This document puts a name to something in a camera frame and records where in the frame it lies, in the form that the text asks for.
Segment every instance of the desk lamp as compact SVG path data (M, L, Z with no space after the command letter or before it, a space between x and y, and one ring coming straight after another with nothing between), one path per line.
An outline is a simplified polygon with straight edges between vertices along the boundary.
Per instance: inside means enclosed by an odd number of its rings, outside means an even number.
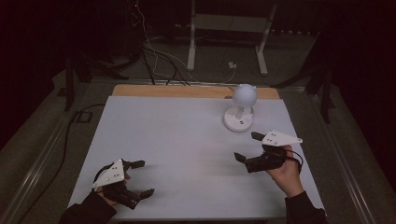
M247 131L253 123L253 106L257 101L256 87L240 84L233 91L233 102L236 106L224 114L225 126L236 133Z

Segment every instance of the floor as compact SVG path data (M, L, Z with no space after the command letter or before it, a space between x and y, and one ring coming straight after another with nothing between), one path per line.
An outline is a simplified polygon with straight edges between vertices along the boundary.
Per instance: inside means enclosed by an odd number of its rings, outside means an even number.
M187 72L183 63L187 61L188 38L168 40L151 37L146 42L148 64L155 67L157 84L165 84L174 74L174 67L162 59L155 66L155 55L149 54L150 49L158 50L158 56L160 51L170 54L186 80L173 79L170 85L249 83L266 87L298 74L315 38L270 34L264 51L268 77L259 74L254 42L240 42L230 44L218 38L198 41L195 70ZM230 69L228 62L235 62L236 68ZM119 83L150 84L149 73L142 60L120 72L128 80L115 80L94 69L92 72L95 77L91 83L77 83L76 101L70 112L64 112L65 99L57 96L60 88L64 87L64 72L56 76L53 79L55 90L1 150L0 169L6 172L0 176L0 212L10 220L4 223L16 223L37 198L39 200L21 223L56 223L68 205L103 107L90 107L91 122L72 123L67 131L73 112L90 105L105 104ZM320 95L304 93L307 81L309 77L278 91L297 134L304 139L304 154L329 222L396 223L395 193L381 173L337 87L332 87L334 107L329 111L331 122L328 124L318 112ZM64 148L65 160L60 173L48 190L40 195L60 166ZM285 219L268 220L266 223L285 223Z

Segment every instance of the dark background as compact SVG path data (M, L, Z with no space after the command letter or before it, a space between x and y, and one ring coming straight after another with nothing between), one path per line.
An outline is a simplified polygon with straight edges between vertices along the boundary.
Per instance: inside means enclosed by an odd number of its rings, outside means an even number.
M123 2L111 2L113 7L103 0L0 3L0 148L52 91L51 79L64 70L67 49L111 60L109 30L124 24L122 12L118 11ZM197 10L203 12L257 16L267 11L262 9L263 1L251 0L253 9L247 9L247 1L197 2ZM172 37L177 34L175 23L183 26L190 22L189 1L140 3L157 35ZM303 70L316 64L334 64L332 83L340 88L394 189L395 5L371 1L278 1L272 27L276 34L293 31L318 36Z

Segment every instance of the round lamp head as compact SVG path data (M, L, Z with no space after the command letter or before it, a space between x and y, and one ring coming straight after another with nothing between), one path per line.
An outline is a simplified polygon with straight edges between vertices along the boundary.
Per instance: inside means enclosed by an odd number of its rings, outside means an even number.
M249 84L240 84L233 91L233 102L242 107L250 107L256 104L256 87Z

